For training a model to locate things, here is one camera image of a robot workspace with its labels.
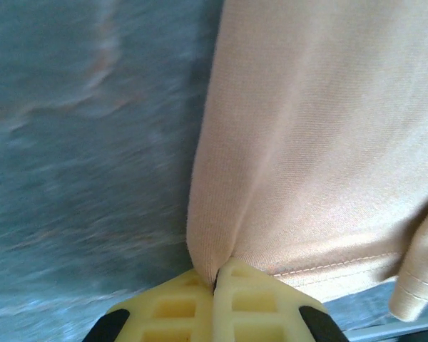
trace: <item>metal bar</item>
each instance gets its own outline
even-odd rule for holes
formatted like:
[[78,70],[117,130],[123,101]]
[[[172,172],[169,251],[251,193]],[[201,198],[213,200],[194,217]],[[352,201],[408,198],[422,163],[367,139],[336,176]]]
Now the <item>metal bar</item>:
[[418,319],[415,322],[396,322],[345,331],[344,334],[350,342],[373,342],[426,330],[428,330],[428,317]]

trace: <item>gray wall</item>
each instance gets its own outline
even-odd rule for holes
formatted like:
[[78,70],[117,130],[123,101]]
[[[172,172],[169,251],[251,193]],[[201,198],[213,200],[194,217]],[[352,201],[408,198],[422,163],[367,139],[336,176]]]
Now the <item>gray wall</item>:
[[75,341],[190,268],[220,0],[0,0],[0,341]]

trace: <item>stitched seam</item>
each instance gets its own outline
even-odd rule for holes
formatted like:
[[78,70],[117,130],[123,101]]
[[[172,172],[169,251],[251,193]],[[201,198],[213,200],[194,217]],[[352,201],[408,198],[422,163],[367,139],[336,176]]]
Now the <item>stitched seam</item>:
[[357,258],[357,259],[347,260],[347,261],[343,261],[343,262],[338,262],[336,264],[316,266],[316,267],[312,267],[310,269],[299,269],[297,271],[290,271],[290,272],[285,272],[285,273],[272,274],[272,276],[276,276],[276,277],[277,276],[288,276],[289,274],[297,274],[297,273],[301,273],[301,272],[314,271],[316,269],[328,269],[330,267],[351,264],[352,262],[356,262],[356,261],[376,259],[376,258],[380,258],[380,257],[385,257],[385,256],[393,255],[393,254],[399,254],[399,252],[389,252],[389,253],[384,253],[384,254],[379,254],[379,255],[372,255],[372,256],[369,256],[369,257],[365,256],[365,257],[362,257],[362,258]]
[[408,290],[406,290],[401,284],[398,284],[397,283],[397,285],[398,285],[398,287],[399,288],[401,288],[401,290],[403,290],[406,294],[409,294],[411,297],[414,297],[415,299],[418,299],[418,300],[420,300],[420,301],[428,301],[428,299],[426,299],[426,298],[423,298],[423,297],[418,297],[418,296],[416,296],[415,294],[413,294],[413,293],[411,293],[411,292],[409,292]]
[[417,280],[419,283],[422,283],[422,284],[424,284],[424,285],[427,285],[427,286],[428,286],[428,283],[427,283],[427,282],[425,282],[425,281],[423,281],[423,280],[421,280],[421,279],[417,278],[417,277],[416,277],[415,275],[413,275],[413,274],[410,274],[407,270],[404,270],[404,272],[405,272],[405,274],[407,274],[408,276],[410,276],[410,277],[412,277],[413,279]]
[[388,268],[391,268],[391,267],[393,267],[393,266],[392,265],[381,266],[381,267],[377,267],[375,269],[368,269],[366,271],[344,274],[342,276],[335,276],[335,277],[332,277],[332,278],[323,279],[323,280],[319,280],[319,281],[313,281],[311,283],[301,284],[301,285],[297,285],[297,286],[293,286],[293,287],[295,287],[296,289],[298,289],[300,287],[304,287],[304,286],[307,286],[307,285],[313,285],[313,284],[318,284],[318,283],[325,283],[326,281],[330,281],[330,280],[333,280],[333,279],[344,278],[345,276],[354,276],[354,275],[357,275],[357,274],[362,274],[362,273],[368,273],[368,272],[372,272],[372,271],[377,271],[379,269],[388,269]]

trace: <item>peach cloth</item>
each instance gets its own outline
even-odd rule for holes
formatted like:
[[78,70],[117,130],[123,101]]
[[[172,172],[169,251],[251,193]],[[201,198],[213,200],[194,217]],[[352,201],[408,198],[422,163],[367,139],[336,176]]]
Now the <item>peach cloth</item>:
[[226,0],[188,248],[326,301],[428,302],[428,1]]

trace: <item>gray blurred background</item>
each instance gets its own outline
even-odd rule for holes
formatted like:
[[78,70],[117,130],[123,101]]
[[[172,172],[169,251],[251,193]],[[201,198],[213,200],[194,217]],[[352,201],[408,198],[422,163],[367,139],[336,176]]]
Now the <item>gray blurred background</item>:
[[[116,302],[191,268],[220,10],[0,0],[0,341],[80,341]],[[384,323],[391,290],[328,306],[345,329]]]

